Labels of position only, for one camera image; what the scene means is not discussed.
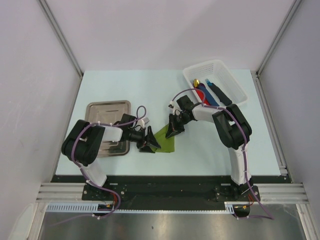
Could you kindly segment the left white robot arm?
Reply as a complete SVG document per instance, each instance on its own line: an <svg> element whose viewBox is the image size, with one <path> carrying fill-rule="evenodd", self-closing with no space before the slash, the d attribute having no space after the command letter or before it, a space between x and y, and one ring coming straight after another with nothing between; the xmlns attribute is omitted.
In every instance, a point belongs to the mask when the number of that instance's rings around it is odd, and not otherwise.
<svg viewBox="0 0 320 240"><path fill-rule="evenodd" d="M77 165L86 181L94 186L93 194L100 200L110 196L111 188L105 184L107 175L102 171L97 157L103 142L133 142L142 153L153 153L160 149L148 118L124 113L120 121L90 123L78 120L66 139L61 153Z"/></svg>

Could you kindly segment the green paper napkin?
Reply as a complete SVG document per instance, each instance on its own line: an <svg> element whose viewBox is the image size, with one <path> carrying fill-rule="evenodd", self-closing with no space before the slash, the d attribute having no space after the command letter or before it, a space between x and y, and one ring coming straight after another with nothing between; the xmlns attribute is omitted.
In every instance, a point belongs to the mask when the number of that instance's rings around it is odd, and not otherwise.
<svg viewBox="0 0 320 240"><path fill-rule="evenodd" d="M155 139L160 145L160 148L152 147L155 153L173 153L175 151L175 138L166 138L169 125L165 125L161 130L154 134Z"/></svg>

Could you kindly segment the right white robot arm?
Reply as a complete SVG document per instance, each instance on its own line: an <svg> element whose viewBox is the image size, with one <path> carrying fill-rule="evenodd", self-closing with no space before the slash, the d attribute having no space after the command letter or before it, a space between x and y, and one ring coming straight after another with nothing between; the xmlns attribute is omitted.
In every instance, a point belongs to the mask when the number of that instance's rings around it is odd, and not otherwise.
<svg viewBox="0 0 320 240"><path fill-rule="evenodd" d="M250 141L252 128L236 104L226 107L206 105L202 102L193 103L187 95L177 101L178 108L171 101L169 107L168 130L165 137L174 137L185 131L185 125L191 121L213 123L222 144L228 148L231 164L231 180L235 185L230 188L231 196L242 201L249 194L251 174L248 167L247 145Z"/></svg>

